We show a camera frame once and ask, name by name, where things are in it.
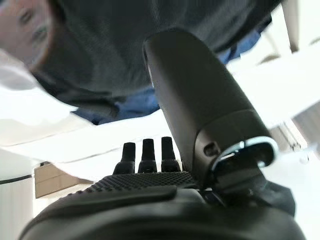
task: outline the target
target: cardboard box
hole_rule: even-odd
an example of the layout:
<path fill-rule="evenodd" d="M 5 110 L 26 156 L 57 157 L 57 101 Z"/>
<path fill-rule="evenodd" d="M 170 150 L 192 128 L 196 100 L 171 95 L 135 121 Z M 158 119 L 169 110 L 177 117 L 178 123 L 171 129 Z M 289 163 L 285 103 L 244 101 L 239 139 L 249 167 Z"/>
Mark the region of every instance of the cardboard box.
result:
<path fill-rule="evenodd" d="M 93 182 L 71 176 L 53 164 L 37 167 L 34 170 L 35 198 L 64 197 L 90 187 Z"/>

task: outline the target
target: black robotic finger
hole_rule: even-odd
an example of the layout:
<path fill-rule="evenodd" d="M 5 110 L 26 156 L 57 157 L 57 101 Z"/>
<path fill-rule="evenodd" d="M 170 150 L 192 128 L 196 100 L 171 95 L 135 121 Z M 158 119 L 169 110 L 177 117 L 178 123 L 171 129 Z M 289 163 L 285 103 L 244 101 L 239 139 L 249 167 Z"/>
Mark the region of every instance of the black robotic finger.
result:
<path fill-rule="evenodd" d="M 157 164 L 155 157 L 155 145 L 153 139 L 144 139 L 142 147 L 142 157 L 139 164 L 138 173 L 156 173 Z"/>
<path fill-rule="evenodd" d="M 172 138 L 169 136 L 161 139 L 162 162 L 161 172 L 181 172 L 178 161 L 176 160 Z"/>
<path fill-rule="evenodd" d="M 113 174 L 134 174 L 136 161 L 136 144 L 127 142 L 123 145 L 121 161 L 115 166 Z"/>

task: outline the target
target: robotic hand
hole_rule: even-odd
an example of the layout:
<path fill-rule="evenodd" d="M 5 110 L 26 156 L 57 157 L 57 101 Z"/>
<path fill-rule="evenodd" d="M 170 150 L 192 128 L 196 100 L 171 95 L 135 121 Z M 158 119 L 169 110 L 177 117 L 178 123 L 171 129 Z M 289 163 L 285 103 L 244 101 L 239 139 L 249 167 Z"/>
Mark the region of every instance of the robotic hand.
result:
<path fill-rule="evenodd" d="M 195 36 L 158 33 L 143 46 L 146 67 L 174 140 L 126 143 L 112 176 L 48 206 L 20 240 L 303 240 L 288 188 L 260 171 L 277 155 L 258 114 L 226 68 Z"/>

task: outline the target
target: white wall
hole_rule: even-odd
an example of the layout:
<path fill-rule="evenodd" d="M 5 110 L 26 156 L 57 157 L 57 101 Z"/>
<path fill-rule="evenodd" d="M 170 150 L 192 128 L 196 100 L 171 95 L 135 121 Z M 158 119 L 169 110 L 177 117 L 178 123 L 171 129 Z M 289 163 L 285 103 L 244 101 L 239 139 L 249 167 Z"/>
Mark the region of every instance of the white wall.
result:
<path fill-rule="evenodd" d="M 33 179 L 0 185 L 0 239 L 16 240 L 33 218 Z"/>
<path fill-rule="evenodd" d="M 0 148 L 0 181 L 30 175 L 40 162 Z"/>

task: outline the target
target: person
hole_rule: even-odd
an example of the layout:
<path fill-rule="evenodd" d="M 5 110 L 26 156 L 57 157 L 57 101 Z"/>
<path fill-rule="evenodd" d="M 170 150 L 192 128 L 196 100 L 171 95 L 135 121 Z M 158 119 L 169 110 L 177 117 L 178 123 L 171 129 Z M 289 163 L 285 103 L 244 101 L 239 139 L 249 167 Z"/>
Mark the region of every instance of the person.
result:
<path fill-rule="evenodd" d="M 49 94 L 103 124 L 159 109 L 142 54 L 149 36 L 182 29 L 226 63 L 257 42 L 279 2 L 3 1 L 0 47 L 22 60 Z"/>

